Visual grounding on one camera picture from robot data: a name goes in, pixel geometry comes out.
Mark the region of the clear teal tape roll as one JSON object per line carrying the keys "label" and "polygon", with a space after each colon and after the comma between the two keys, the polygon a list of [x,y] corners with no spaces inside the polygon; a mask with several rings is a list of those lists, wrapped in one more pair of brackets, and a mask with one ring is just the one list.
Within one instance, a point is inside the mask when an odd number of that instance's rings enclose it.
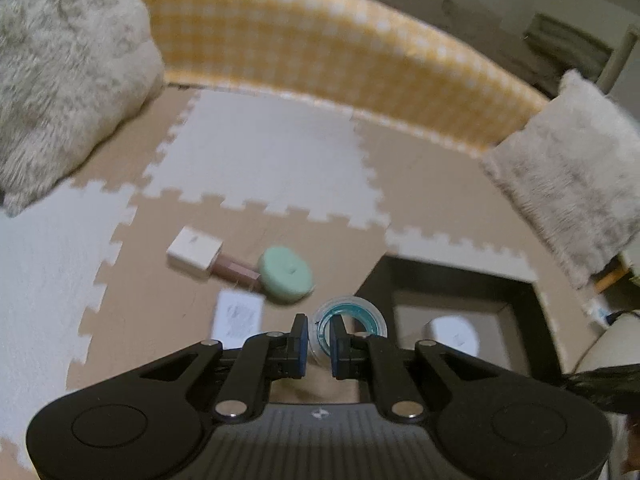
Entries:
{"label": "clear teal tape roll", "polygon": [[322,304],[309,322],[309,350],[320,366],[330,366],[330,321],[334,315],[341,315],[353,333],[388,335],[382,312],[370,301],[357,296],[333,298]]}

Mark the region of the white-capped brown lipstick tube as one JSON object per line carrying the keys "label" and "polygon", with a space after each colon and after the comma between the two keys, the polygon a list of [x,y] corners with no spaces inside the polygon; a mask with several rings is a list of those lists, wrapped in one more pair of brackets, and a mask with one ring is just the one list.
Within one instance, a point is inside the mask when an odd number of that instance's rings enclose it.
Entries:
{"label": "white-capped brown lipstick tube", "polygon": [[249,290],[261,290],[258,270],[226,255],[222,246],[220,238],[184,226],[166,249],[166,259],[173,268],[201,281],[216,276]]}

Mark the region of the cream leather seat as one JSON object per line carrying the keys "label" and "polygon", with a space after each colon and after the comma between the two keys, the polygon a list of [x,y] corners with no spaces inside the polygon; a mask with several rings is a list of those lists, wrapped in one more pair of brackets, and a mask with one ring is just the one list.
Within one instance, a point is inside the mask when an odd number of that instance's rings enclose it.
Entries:
{"label": "cream leather seat", "polygon": [[[628,364],[639,364],[639,313],[637,311],[616,315],[613,324],[585,354],[574,373]],[[603,479],[637,479],[639,477],[639,412],[632,415],[608,413],[608,420],[613,430],[613,447],[601,477]]]}

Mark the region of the mint green round disc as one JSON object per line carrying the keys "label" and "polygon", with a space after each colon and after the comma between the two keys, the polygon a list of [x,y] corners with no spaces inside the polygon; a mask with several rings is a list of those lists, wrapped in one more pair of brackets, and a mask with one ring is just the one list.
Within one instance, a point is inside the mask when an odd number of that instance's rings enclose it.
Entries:
{"label": "mint green round disc", "polygon": [[280,304],[294,304],[314,289],[308,263],[284,246],[267,248],[258,260],[258,272],[264,291]]}

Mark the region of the white power strip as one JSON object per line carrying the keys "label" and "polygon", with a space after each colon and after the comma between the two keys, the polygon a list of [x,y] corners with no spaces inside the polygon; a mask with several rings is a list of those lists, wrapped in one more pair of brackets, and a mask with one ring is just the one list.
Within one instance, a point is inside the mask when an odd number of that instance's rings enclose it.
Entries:
{"label": "white power strip", "polygon": [[593,322],[597,323],[604,330],[607,330],[611,326],[612,322],[610,321],[610,317],[614,311],[605,299],[602,299],[600,296],[593,297],[588,302],[587,307],[587,313]]}

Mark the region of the orange wooden leg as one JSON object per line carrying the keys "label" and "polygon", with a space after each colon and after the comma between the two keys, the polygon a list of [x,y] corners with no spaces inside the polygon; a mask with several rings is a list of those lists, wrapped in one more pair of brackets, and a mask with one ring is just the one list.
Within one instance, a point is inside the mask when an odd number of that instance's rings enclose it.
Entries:
{"label": "orange wooden leg", "polygon": [[604,274],[602,278],[598,278],[597,281],[593,284],[593,289],[597,294],[602,294],[605,290],[607,290],[612,285],[616,284],[622,278],[624,278],[628,274],[628,270],[623,266],[619,266],[618,268]]}

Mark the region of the black cardboard storage box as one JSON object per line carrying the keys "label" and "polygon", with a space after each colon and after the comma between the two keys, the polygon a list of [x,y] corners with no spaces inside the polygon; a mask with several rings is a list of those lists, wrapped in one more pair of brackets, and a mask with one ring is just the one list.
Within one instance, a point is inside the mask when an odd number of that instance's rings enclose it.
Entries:
{"label": "black cardboard storage box", "polygon": [[432,338],[542,382],[562,376],[531,282],[385,255],[356,295],[378,308],[400,348]]}

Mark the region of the white round device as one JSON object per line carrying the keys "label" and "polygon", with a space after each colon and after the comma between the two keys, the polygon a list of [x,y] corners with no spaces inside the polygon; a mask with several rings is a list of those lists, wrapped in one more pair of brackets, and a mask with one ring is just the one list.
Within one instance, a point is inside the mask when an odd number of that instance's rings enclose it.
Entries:
{"label": "white round device", "polygon": [[443,315],[433,318],[425,324],[423,333],[426,338],[434,339],[469,356],[480,354],[480,336],[463,316]]}

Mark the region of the right fluffy beige cushion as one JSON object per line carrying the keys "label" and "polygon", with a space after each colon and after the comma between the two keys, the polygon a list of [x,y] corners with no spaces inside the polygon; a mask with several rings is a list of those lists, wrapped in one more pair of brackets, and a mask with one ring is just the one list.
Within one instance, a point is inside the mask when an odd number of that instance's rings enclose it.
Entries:
{"label": "right fluffy beige cushion", "polygon": [[639,127],[577,70],[480,164],[575,288],[639,233]]}

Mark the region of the fluffy beige cushion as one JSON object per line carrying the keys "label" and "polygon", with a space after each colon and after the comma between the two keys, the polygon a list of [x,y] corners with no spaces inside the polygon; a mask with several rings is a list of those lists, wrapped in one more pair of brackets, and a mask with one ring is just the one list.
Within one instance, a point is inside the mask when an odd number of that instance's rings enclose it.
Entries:
{"label": "fluffy beige cushion", "polygon": [[480,164],[575,288],[639,233],[639,127],[577,70]]}
{"label": "fluffy beige cushion", "polygon": [[1,0],[1,206],[20,214],[164,84],[142,0]]}

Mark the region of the yellow gingham sofa edge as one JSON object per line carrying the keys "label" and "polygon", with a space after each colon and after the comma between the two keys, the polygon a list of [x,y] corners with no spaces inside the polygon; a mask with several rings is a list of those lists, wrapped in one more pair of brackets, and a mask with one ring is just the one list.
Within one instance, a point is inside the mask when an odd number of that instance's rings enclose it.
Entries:
{"label": "yellow gingham sofa edge", "polygon": [[171,84],[333,106],[477,155],[546,98],[439,29],[374,0],[143,0]]}

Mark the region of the left fluffy beige cushion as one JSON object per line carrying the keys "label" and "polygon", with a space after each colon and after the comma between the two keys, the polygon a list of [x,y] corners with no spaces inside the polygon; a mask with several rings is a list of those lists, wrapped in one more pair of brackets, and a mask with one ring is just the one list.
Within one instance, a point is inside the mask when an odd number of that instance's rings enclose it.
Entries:
{"label": "left fluffy beige cushion", "polygon": [[142,0],[1,0],[1,206],[20,214],[164,84]]}

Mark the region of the white usb wall charger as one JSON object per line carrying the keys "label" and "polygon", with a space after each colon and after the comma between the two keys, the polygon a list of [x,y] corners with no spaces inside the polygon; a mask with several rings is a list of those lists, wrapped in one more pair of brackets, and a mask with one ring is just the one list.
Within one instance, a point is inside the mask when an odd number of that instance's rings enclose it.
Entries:
{"label": "white usb wall charger", "polygon": [[262,332],[265,297],[241,289],[223,289],[217,297],[212,336],[225,349],[239,349]]}

